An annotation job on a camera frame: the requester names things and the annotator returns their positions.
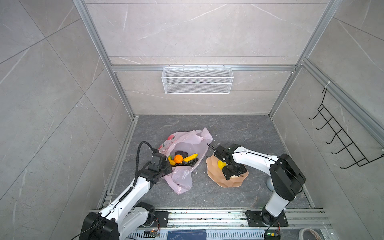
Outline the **yellow fake lemon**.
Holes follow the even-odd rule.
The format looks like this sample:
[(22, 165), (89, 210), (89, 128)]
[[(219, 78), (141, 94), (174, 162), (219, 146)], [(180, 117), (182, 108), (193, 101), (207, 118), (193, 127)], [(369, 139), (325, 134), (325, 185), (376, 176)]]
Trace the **yellow fake lemon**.
[(218, 161), (218, 168), (220, 169), (220, 170), (223, 170), (223, 168), (224, 167), (226, 167), (227, 166), (227, 164), (225, 163), (225, 162), (222, 162), (222, 161)]

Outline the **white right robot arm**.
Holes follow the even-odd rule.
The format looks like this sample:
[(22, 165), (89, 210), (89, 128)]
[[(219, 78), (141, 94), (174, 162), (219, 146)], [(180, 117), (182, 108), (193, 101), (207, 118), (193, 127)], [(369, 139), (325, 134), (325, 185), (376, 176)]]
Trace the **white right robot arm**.
[(261, 216), (267, 225), (271, 225), (286, 206), (303, 191), (306, 177), (287, 154), (280, 156), (266, 155), (251, 151), (241, 145), (232, 144), (230, 147), (210, 146), (213, 155), (218, 159), (217, 169), (222, 172), (226, 181), (241, 177), (247, 173), (246, 167), (251, 167), (270, 176), (270, 187), (273, 194), (264, 206)]

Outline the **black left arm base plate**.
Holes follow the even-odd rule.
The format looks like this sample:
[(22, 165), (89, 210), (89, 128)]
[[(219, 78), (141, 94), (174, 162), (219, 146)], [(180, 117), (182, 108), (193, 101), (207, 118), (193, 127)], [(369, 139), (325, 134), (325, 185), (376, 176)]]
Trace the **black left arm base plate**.
[(169, 212), (156, 211), (149, 213), (147, 221), (143, 224), (145, 228), (166, 228), (169, 221)]

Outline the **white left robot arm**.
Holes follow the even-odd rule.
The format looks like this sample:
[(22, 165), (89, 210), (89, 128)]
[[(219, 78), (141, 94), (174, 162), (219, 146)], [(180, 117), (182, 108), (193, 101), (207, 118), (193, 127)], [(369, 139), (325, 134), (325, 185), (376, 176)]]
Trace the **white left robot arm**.
[(80, 240), (124, 240), (138, 227), (156, 223), (155, 208), (140, 199), (160, 178), (172, 172), (166, 155), (154, 153), (133, 182), (99, 213), (89, 213), (82, 225)]

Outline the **pink plastic bag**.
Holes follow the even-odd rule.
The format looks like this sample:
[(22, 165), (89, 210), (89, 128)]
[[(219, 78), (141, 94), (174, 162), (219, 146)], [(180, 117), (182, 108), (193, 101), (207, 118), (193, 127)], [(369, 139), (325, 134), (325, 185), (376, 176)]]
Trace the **pink plastic bag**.
[(192, 172), (204, 159), (213, 137), (207, 128), (171, 134), (158, 148), (168, 158), (172, 172), (164, 177), (178, 195), (192, 187)]

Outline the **pink scalloped plate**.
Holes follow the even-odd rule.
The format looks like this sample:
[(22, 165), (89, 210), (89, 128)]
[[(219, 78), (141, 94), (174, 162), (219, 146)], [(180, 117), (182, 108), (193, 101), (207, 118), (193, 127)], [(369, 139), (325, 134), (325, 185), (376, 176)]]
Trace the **pink scalloped plate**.
[(243, 181), (248, 177), (249, 172), (241, 175), (240, 177), (233, 177), (230, 180), (226, 180), (223, 172), (218, 166), (219, 159), (214, 155), (207, 158), (207, 173), (208, 176), (222, 188), (237, 188), (243, 184)]

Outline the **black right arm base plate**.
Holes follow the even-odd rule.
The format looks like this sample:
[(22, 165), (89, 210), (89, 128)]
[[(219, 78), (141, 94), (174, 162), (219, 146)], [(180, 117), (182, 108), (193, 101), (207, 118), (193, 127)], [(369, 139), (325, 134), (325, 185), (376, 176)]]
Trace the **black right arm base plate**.
[(245, 212), (249, 227), (288, 227), (288, 221), (285, 212), (281, 212), (278, 217), (274, 217), (266, 211), (251, 211)]

